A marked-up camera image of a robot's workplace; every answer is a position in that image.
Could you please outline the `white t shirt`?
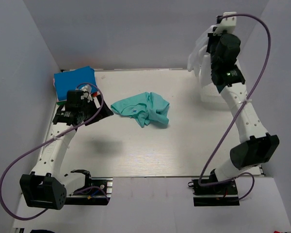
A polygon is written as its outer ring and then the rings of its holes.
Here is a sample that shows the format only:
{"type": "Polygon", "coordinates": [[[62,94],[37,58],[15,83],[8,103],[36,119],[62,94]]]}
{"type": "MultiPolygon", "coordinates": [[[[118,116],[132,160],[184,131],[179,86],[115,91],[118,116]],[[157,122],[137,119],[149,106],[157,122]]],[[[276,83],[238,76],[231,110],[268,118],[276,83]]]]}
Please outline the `white t shirt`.
{"type": "Polygon", "coordinates": [[[209,41],[208,33],[211,33],[214,27],[214,25],[211,25],[196,40],[195,47],[189,55],[187,62],[187,70],[194,72],[202,88],[212,83],[210,54],[207,52],[207,46],[209,41]]]}

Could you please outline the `teal t shirt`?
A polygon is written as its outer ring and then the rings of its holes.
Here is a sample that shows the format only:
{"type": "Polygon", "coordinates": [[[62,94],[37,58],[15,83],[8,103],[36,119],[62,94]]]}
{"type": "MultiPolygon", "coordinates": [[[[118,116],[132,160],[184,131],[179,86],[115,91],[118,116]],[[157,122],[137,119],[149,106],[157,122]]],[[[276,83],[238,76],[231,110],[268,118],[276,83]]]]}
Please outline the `teal t shirt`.
{"type": "Polygon", "coordinates": [[[170,103],[154,92],[144,92],[111,104],[111,109],[122,117],[136,120],[140,127],[157,122],[168,125],[167,117],[170,103]]]}

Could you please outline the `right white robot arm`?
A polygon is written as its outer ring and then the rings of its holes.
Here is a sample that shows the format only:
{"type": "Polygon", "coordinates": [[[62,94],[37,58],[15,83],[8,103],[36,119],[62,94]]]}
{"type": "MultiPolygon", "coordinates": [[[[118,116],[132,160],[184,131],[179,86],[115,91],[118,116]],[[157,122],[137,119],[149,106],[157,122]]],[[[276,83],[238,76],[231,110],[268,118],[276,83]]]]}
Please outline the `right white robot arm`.
{"type": "Polygon", "coordinates": [[[236,65],[240,39],[227,32],[208,34],[211,80],[227,103],[236,125],[240,144],[230,150],[229,159],[214,169],[209,177],[210,190],[222,193],[227,182],[246,170],[269,162],[279,145],[277,135],[271,135],[259,119],[248,97],[245,78],[236,65]]]}

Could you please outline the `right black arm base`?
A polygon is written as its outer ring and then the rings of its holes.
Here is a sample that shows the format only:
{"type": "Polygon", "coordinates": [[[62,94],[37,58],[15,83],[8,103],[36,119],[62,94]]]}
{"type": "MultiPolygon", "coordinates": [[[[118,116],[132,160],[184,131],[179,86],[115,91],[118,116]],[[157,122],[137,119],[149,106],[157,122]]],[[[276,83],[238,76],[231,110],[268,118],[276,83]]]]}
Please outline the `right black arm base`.
{"type": "Polygon", "coordinates": [[[194,207],[239,206],[235,181],[214,186],[200,186],[198,179],[188,182],[193,190],[194,207]]]}

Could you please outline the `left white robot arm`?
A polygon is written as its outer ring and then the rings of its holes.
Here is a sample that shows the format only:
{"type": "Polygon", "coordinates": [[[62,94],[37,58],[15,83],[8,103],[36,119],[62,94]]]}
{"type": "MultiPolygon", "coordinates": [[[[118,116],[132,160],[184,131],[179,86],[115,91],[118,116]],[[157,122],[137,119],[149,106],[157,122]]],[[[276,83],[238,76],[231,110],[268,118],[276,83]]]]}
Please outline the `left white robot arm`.
{"type": "Polygon", "coordinates": [[[83,196],[92,196],[101,188],[95,184],[88,170],[75,169],[61,173],[61,166],[72,138],[80,125],[88,126],[113,115],[101,95],[91,95],[91,86],[69,90],[65,104],[59,106],[52,120],[49,143],[39,156],[29,175],[22,175],[20,187],[27,206],[60,210],[72,204],[72,196],[78,202],[87,203],[83,196]]]}

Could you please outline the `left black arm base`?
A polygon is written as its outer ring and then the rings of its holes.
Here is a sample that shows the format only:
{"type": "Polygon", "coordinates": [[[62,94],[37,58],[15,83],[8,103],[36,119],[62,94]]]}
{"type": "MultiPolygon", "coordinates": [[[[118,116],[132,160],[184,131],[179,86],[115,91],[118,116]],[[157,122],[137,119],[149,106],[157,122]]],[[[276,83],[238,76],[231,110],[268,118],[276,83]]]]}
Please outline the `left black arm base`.
{"type": "Polygon", "coordinates": [[[65,205],[106,206],[112,189],[113,178],[87,178],[84,187],[67,196],[65,205]]]}

